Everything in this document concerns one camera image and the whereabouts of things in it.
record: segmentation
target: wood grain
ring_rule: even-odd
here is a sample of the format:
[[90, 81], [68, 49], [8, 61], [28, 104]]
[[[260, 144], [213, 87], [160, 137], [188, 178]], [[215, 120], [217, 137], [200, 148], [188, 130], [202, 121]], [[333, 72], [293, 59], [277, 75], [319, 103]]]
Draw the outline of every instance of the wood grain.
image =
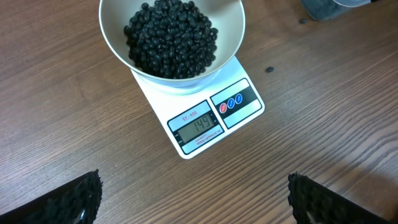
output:
[[237, 57], [267, 111], [186, 161], [108, 49], [98, 1], [2, 0], [0, 213], [98, 168], [95, 223], [295, 223], [287, 174], [297, 171], [391, 219], [398, 2], [305, 25], [299, 1], [244, 7]]

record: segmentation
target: scale platform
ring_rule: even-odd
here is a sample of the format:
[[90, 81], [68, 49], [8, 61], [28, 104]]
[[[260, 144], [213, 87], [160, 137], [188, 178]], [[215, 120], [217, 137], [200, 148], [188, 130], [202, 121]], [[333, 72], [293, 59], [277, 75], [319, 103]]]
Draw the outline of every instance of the scale platform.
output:
[[161, 87], [132, 71], [171, 142], [191, 159], [266, 110], [236, 57], [201, 87]]

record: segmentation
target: dark object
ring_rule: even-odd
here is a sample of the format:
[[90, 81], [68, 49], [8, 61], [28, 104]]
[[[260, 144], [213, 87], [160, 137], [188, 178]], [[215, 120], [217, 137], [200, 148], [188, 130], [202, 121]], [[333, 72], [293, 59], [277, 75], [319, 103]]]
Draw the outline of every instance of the dark object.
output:
[[102, 182], [96, 170], [1, 215], [0, 223], [92, 224], [101, 196]]
[[142, 4], [123, 30], [129, 58], [157, 77], [192, 78], [205, 72], [215, 60], [218, 29], [193, 1], [156, 0], [154, 5]]
[[307, 20], [306, 19], [301, 19], [300, 20], [300, 24], [306, 24], [307, 23]]
[[334, 19], [351, 10], [337, 4], [334, 0], [301, 0], [301, 2], [310, 16], [318, 21]]
[[271, 72], [273, 72], [274, 71], [274, 67], [268, 67], [267, 69], [266, 69], [266, 72], [268, 72], [268, 73], [271, 73]]
[[287, 199], [297, 224], [389, 223], [306, 176], [290, 174], [288, 180], [290, 194]]

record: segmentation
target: white bowl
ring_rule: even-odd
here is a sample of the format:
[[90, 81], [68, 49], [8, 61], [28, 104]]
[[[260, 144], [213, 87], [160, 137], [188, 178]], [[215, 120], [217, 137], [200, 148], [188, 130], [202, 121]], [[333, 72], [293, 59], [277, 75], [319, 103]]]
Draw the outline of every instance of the white bowl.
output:
[[200, 12], [212, 21], [212, 27], [219, 30], [216, 40], [216, 60], [212, 66], [206, 68], [205, 73], [193, 78], [173, 80], [149, 75], [139, 70], [128, 57], [129, 47], [126, 45], [127, 38], [123, 33], [124, 26], [128, 25], [130, 18], [141, 10], [141, 4], [144, 2], [147, 2], [150, 6], [154, 5], [154, 0], [101, 0], [99, 3], [99, 23], [105, 41], [113, 53], [134, 72], [152, 82], [174, 87], [199, 82], [226, 65], [234, 57], [242, 43], [246, 23], [240, 0], [194, 1]]

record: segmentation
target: digit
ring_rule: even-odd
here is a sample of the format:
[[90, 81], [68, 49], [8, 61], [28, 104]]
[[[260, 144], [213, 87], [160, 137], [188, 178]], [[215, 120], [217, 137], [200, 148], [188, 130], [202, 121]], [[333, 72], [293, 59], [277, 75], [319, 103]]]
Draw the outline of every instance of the digit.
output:
[[203, 117], [203, 121], [207, 123], [206, 128], [208, 128], [208, 127], [210, 126], [210, 122], [209, 122], [209, 120], [207, 119], [207, 116], [204, 116], [204, 117]]
[[194, 123], [194, 125], [195, 125], [195, 127], [197, 128], [197, 130], [198, 130], [198, 132], [199, 132], [199, 128], [198, 128], [198, 126], [197, 126], [197, 123], [196, 123], [196, 122]]
[[199, 119], [197, 122], [198, 122], [198, 125], [201, 125], [203, 127], [203, 129], [205, 128], [205, 126], [203, 125], [201, 119]]

